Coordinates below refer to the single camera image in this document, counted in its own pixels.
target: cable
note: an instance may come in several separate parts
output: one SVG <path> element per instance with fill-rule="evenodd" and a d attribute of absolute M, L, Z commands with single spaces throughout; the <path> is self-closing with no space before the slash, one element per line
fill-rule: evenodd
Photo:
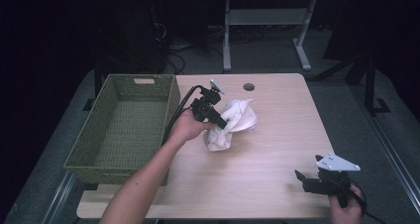
<path fill-rule="evenodd" d="M 191 97 L 192 93 L 193 93 L 193 92 L 195 91 L 195 89 L 197 89 L 197 88 L 203 88 L 203 86 L 201 86 L 201 85 L 196 85 L 196 86 L 192 87 L 191 89 L 189 89 L 189 91 L 187 92 L 187 94 L 185 95 L 185 97 L 184 97 L 184 98 L 182 99 L 182 101 L 179 103 L 179 106 L 176 108 L 176 111 L 173 113 L 172 118 L 170 119 L 170 121 L 169 121 L 169 123 L 168 123 L 168 125 L 167 125 L 167 127 L 166 127 L 166 130 L 164 131 L 164 134 L 163 134 L 163 139 L 162 139 L 162 141 L 161 141 L 161 145 L 162 145 L 162 146 L 163 146 L 163 145 L 164 145 L 164 143 L 166 142 L 167 137 L 169 136 L 170 130 L 172 129 L 173 124 L 175 123 L 176 119 L 178 119 L 179 115 L 181 115 L 181 113 L 182 113 L 183 111 L 185 111 L 185 109 L 184 109 L 185 103 L 188 101 L 189 97 Z"/>
<path fill-rule="evenodd" d="M 263 32 L 261 32 L 260 30 L 250 30 L 249 27 L 239 28 L 239 30 L 241 29 L 243 30 L 243 34 L 240 35 L 238 39 L 231 40 L 233 44 L 249 44 L 261 40 L 263 38 Z M 250 39 L 247 39 L 247 35 L 252 35 L 252 37 Z"/>
<path fill-rule="evenodd" d="M 178 46 L 170 46 L 169 48 L 172 51 L 177 51 L 177 50 L 184 51 L 186 49 L 192 49 L 193 47 L 194 47 L 193 44 L 184 44 L 184 45 L 178 45 Z"/>
<path fill-rule="evenodd" d="M 123 47 L 121 47 L 120 45 L 118 45 L 116 42 L 114 42 L 114 40 L 112 40 L 108 35 L 106 35 L 96 24 L 95 21 L 92 19 L 92 15 L 90 15 L 89 17 L 90 22 L 92 23 L 93 27 L 106 39 L 108 40 L 112 45 L 114 45 L 117 49 L 119 49 L 121 52 L 125 53 L 128 57 L 132 58 L 135 62 L 137 62 L 138 64 L 140 64 L 141 66 L 150 69 L 150 70 L 154 70 L 153 68 L 149 67 L 147 64 L 139 61 L 135 56 L 133 56 L 131 53 L 127 52 L 127 50 L 125 50 Z M 127 69 L 129 72 L 136 72 L 135 70 L 133 70 L 132 68 L 128 67 L 128 66 L 124 66 L 120 63 L 117 63 L 119 66 L 123 67 L 124 69 Z"/>
<path fill-rule="evenodd" d="M 386 224 L 386 222 L 380 220 L 378 217 L 368 213 L 368 205 L 366 202 L 366 196 L 364 191 L 361 189 L 361 187 L 352 179 L 349 178 L 349 181 L 352 182 L 355 186 L 357 186 L 360 190 L 361 193 L 364 197 L 364 200 L 362 200 L 357 194 L 355 194 L 353 191 L 349 190 L 348 188 L 344 188 L 342 187 L 339 183 L 335 182 L 334 180 L 332 180 L 330 177 L 328 178 L 328 181 L 330 181 L 331 183 L 335 184 L 336 186 L 338 186 L 339 188 L 341 188 L 342 190 L 344 190 L 345 192 L 347 192 L 348 195 L 350 195 L 352 198 L 354 198 L 358 204 L 361 206 L 362 209 L 362 215 L 366 214 L 368 217 L 372 218 L 373 220 L 381 223 L 381 224 Z"/>
<path fill-rule="evenodd" d="M 169 58 L 169 56 L 175 56 L 175 57 L 179 58 L 182 61 L 181 68 L 177 68 L 175 63 Z M 169 64 L 169 67 L 171 67 L 173 69 L 173 74 L 183 73 L 183 70 L 185 69 L 185 59 L 183 59 L 183 57 L 181 57 L 179 55 L 175 55 L 175 54 L 168 54 L 166 56 L 166 62 Z"/>
<path fill-rule="evenodd" d="M 225 29 L 223 27 L 221 27 L 221 26 L 219 28 L 220 28 L 219 32 L 217 32 L 215 34 L 211 34 L 211 35 L 208 36 L 209 37 L 209 42 L 212 42 L 212 41 L 215 41 L 217 39 L 220 39 L 220 38 L 222 38 L 225 35 Z"/>
<path fill-rule="evenodd" d="M 166 33 L 167 33 L 166 27 L 162 23 L 154 23 L 154 25 L 155 26 L 161 26 L 163 28 L 163 35 L 160 36 L 160 39 L 162 40 L 166 36 Z"/>
<path fill-rule="evenodd" d="M 79 220 L 80 220 L 80 217 L 76 217 L 76 219 L 74 219 L 74 221 L 72 222 L 72 224 L 76 224 Z"/>
<path fill-rule="evenodd" d="M 216 49 L 212 48 L 212 47 L 206 47 L 207 49 L 210 49 L 211 51 L 217 53 L 217 55 L 219 55 L 221 58 L 223 58 L 223 54 L 219 51 L 217 51 Z"/>

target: fingers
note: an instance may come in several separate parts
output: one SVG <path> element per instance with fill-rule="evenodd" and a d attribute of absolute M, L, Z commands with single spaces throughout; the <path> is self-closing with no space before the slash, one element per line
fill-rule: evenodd
<path fill-rule="evenodd" d="M 358 187 L 356 187 L 355 185 L 351 185 L 350 186 L 350 191 L 352 191 L 352 192 L 354 192 L 358 197 L 361 197 L 362 196 L 362 192 L 361 192 L 361 190 L 358 188 Z M 349 204 L 348 204 L 348 206 L 351 206 L 351 207 L 356 207 L 356 206 L 360 206 L 359 205 L 359 203 L 358 203 L 358 201 L 357 200 L 355 200 L 353 197 L 349 200 Z"/>
<path fill-rule="evenodd" d="M 337 210 L 337 209 L 342 209 L 340 206 L 339 199 L 337 198 L 336 195 L 328 196 L 328 200 L 330 201 L 330 207 L 332 211 Z"/>
<path fill-rule="evenodd" d="M 203 122 L 204 130 L 212 129 L 214 128 L 214 126 L 216 126 L 216 124 L 211 123 L 211 122 Z"/>
<path fill-rule="evenodd" d="M 350 190 L 351 190 L 352 192 L 354 192 L 355 194 L 357 194 L 358 196 L 362 196 L 362 192 L 361 192 L 361 190 L 360 190 L 358 187 L 356 187 L 354 184 L 352 184 L 352 185 L 350 186 Z"/>

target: black cable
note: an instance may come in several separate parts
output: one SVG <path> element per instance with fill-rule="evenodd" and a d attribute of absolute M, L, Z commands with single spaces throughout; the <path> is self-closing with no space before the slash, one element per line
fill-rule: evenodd
<path fill-rule="evenodd" d="M 232 39 L 231 43 L 232 44 L 249 44 L 258 40 L 263 39 L 263 32 L 261 32 L 260 30 L 256 30 L 256 29 L 249 29 L 249 27 L 242 27 L 243 30 L 243 34 L 240 35 L 240 37 L 238 39 Z M 247 35 L 252 35 L 252 37 L 250 39 L 247 39 Z"/>
<path fill-rule="evenodd" d="M 350 195 L 352 198 L 354 198 L 357 202 L 358 202 L 358 204 L 361 206 L 361 209 L 362 209 L 362 215 L 367 215 L 368 217 L 370 217 L 370 218 L 372 218 L 373 220 L 375 220 L 375 221 L 377 221 L 377 222 L 379 222 L 379 223 L 381 223 L 381 224 L 386 224 L 386 222 L 384 222 L 384 221 L 382 221 L 382 220 L 380 220 L 378 217 L 376 217 L 376 216 L 374 216 L 374 215 L 372 215 L 372 214 L 370 214 L 370 213 L 368 213 L 368 205 L 367 205 L 367 203 L 366 203 L 366 200 L 362 200 L 357 194 L 355 194 L 353 191 L 351 191 L 351 190 L 349 190 L 348 188 L 344 188 L 344 187 L 342 187 L 339 183 L 337 183 L 337 182 L 335 182 L 334 180 L 332 180 L 331 178 L 328 178 L 328 181 L 330 181 L 331 183 L 333 183 L 333 184 L 335 184 L 336 186 L 338 186 L 338 187 L 340 187 L 342 190 L 344 190 L 344 191 L 346 191 L 347 192 L 347 194 L 348 195 Z M 362 193 L 362 195 L 363 195 L 363 197 L 364 198 L 366 198 L 366 196 L 365 196 L 365 193 L 363 192 L 363 190 L 361 189 L 361 187 L 357 184 L 357 183 L 355 183 L 353 180 L 351 180 L 350 178 L 349 178 L 349 181 L 350 182 L 353 182 L 360 190 L 361 190 L 361 193 Z"/>
<path fill-rule="evenodd" d="M 158 36 L 158 33 L 159 33 L 159 28 L 163 28 L 163 33 L 161 33 L 161 36 L 159 37 L 159 39 L 156 38 L 161 43 L 161 40 L 163 40 L 166 37 L 166 34 L 167 34 L 166 26 L 164 24 L 162 24 L 162 23 L 154 23 L 154 25 L 157 26 L 156 27 L 156 31 L 157 31 L 156 34 L 157 34 L 157 36 Z"/>
<path fill-rule="evenodd" d="M 191 45 L 185 46 L 185 47 L 183 47 L 183 48 L 179 48 L 179 49 L 171 49 L 171 50 L 170 50 L 170 52 L 171 52 L 172 54 L 175 54 L 175 53 L 181 53 L 181 52 L 183 52 L 183 51 L 187 51 L 187 50 L 190 50 L 190 49 L 193 49 L 193 48 L 198 48 L 198 47 L 197 47 L 197 46 L 194 46 L 193 44 L 191 44 Z"/>
<path fill-rule="evenodd" d="M 145 67 L 145 68 L 147 68 L 147 69 L 149 69 L 149 70 L 151 70 L 151 71 L 154 71 L 154 69 L 153 68 L 151 68 L 151 67 L 149 67 L 147 64 L 145 64 L 145 63 L 143 63 L 143 62 L 141 62 L 141 61 L 139 61 L 135 56 L 133 56 L 131 53 L 129 53 L 127 50 L 125 50 L 123 47 L 121 47 L 120 45 L 118 45 L 116 42 L 114 42 L 114 40 L 112 40 L 107 34 L 105 34 L 103 31 L 102 31 L 102 29 L 100 29 L 97 25 L 96 25 L 96 23 L 95 23 L 95 21 L 93 20 L 93 18 L 92 18 L 92 14 L 90 14 L 89 15 L 89 20 L 90 20 L 90 22 L 92 23 L 92 25 L 93 25 L 93 27 L 106 39 L 106 40 L 108 40 L 112 45 L 114 45 L 117 49 L 119 49 L 121 52 L 123 52 L 124 54 L 126 54 L 128 57 L 130 57 L 130 58 L 132 58 L 135 62 L 137 62 L 139 65 L 141 65 L 141 66 L 143 66 L 143 67 Z M 121 67 L 123 67 L 124 69 L 127 69 L 128 70 L 128 72 L 137 72 L 137 71 L 135 71 L 135 70 L 133 70 L 132 68 L 130 68 L 130 67 L 128 67 L 128 66 L 124 66 L 124 65 L 121 65 L 120 63 L 118 63 L 118 65 L 119 66 L 121 66 Z"/>
<path fill-rule="evenodd" d="M 223 58 L 223 54 L 219 51 L 217 51 L 216 49 L 212 48 L 212 47 L 207 47 L 207 49 L 210 49 L 211 51 L 215 52 L 217 55 L 219 55 L 221 58 Z"/>
<path fill-rule="evenodd" d="M 230 39 L 229 42 L 233 44 L 247 44 L 250 41 L 241 42 L 241 40 L 245 39 L 246 35 L 247 35 L 247 30 L 244 27 L 238 27 L 237 29 L 231 31 L 231 34 L 229 36 L 232 37 L 232 39 Z"/>
<path fill-rule="evenodd" d="M 79 220 L 80 220 L 80 217 L 76 217 L 76 219 L 74 219 L 74 221 L 72 222 L 72 224 L 76 224 Z"/>
<path fill-rule="evenodd" d="M 178 119 L 179 115 L 181 115 L 181 113 L 183 111 L 185 111 L 185 109 L 184 109 L 185 103 L 188 101 L 189 97 L 191 97 L 192 93 L 197 88 L 203 88 L 203 86 L 196 85 L 194 87 L 191 87 L 191 89 L 189 89 L 189 91 L 186 93 L 185 97 L 179 103 L 179 106 L 176 108 L 176 111 L 173 113 L 172 118 L 170 119 L 169 123 L 167 124 L 166 130 L 164 131 L 163 140 L 161 141 L 161 146 L 163 146 L 164 143 L 166 142 L 167 137 L 169 136 L 170 130 L 172 129 L 173 124 L 175 123 L 176 119 Z"/>
<path fill-rule="evenodd" d="M 174 62 L 169 58 L 169 56 L 175 56 L 175 57 L 179 58 L 182 61 L 181 68 L 177 68 L 176 65 L 174 64 Z M 185 59 L 183 59 L 182 56 L 179 56 L 179 55 L 176 55 L 176 54 L 168 54 L 166 56 L 166 61 L 169 63 L 169 66 L 172 67 L 174 74 L 183 73 L 183 70 L 185 69 Z"/>

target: crumpled white paper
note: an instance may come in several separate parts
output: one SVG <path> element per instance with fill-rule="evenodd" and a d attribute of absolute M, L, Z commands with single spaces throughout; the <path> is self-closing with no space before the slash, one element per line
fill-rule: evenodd
<path fill-rule="evenodd" d="M 257 115 L 249 106 L 253 99 L 231 100 L 226 104 L 221 114 L 227 122 L 225 129 L 215 126 L 204 133 L 204 145 L 212 152 L 224 151 L 231 148 L 232 133 L 246 130 L 257 123 Z"/>

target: table top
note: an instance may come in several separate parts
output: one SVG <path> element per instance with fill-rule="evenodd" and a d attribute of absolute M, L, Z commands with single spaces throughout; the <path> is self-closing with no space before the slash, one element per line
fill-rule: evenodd
<path fill-rule="evenodd" d="M 219 112 L 231 99 L 254 99 L 250 106 L 258 116 L 255 129 L 234 133 L 231 149 L 223 152 L 208 151 L 202 136 L 187 142 L 147 218 L 327 217 L 327 196 L 304 192 L 294 173 L 297 169 L 315 177 L 314 156 L 333 152 L 302 75 L 179 75 L 181 97 L 194 85 L 209 87 L 211 78 L 227 90 L 215 106 Z M 245 83 L 255 90 L 245 90 Z M 196 91 L 191 101 L 199 96 Z M 97 190 L 85 190 L 77 215 L 100 218 L 118 187 L 100 184 Z"/>

